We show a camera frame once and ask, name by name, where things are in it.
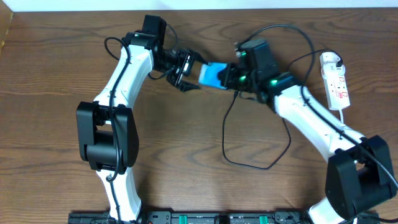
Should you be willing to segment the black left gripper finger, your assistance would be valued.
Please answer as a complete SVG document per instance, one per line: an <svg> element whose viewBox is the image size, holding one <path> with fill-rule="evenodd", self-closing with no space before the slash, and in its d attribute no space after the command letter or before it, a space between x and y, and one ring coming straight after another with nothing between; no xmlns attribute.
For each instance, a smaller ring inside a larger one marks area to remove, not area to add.
<svg viewBox="0 0 398 224"><path fill-rule="evenodd" d="M194 62L200 62L202 64L208 65L208 61L206 61L198 52L194 50L189 50L190 54L192 55L192 59Z"/></svg>
<svg viewBox="0 0 398 224"><path fill-rule="evenodd" d="M190 90L199 90L200 87L196 84L190 83L190 82L186 82L184 80L179 81L177 88L181 91L181 92L186 92L186 91L190 91Z"/></svg>

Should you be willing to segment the blue Galaxy smartphone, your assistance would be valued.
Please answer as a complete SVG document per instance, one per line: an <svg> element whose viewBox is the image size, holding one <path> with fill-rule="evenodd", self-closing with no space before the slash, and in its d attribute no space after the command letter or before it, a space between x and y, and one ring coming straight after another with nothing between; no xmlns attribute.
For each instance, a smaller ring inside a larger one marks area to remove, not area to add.
<svg viewBox="0 0 398 224"><path fill-rule="evenodd" d="M227 67L226 63L210 62L208 65L203 64L200 69L198 83L200 85L225 90L226 87L221 85L218 79L218 73Z"/></svg>

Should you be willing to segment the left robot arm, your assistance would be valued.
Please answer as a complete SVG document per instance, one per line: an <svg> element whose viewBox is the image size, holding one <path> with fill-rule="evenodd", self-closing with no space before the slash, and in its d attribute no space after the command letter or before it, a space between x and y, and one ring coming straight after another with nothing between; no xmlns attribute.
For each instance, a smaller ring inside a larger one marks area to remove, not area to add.
<svg viewBox="0 0 398 224"><path fill-rule="evenodd" d="M76 109L80 157L104 184L108 223L146 222L132 168L139 152L133 108L144 80L158 71L178 90L196 90L198 85L182 78L195 62L208 64L196 51L165 49L168 26L160 16L146 15L142 29L119 39L121 54L106 86L92 102L82 101Z"/></svg>

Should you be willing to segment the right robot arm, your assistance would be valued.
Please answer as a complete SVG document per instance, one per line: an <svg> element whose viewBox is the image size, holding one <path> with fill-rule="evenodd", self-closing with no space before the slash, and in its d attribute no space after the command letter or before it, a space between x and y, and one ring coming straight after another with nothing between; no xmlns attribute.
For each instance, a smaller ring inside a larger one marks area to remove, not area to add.
<svg viewBox="0 0 398 224"><path fill-rule="evenodd" d="M325 198L309 210L312 223L372 219L368 210L397 194L391 154L378 135L367 138L334 117L290 72L281 72L266 40L237 48L238 63L218 72L221 86L257 96L292 123L327 163Z"/></svg>

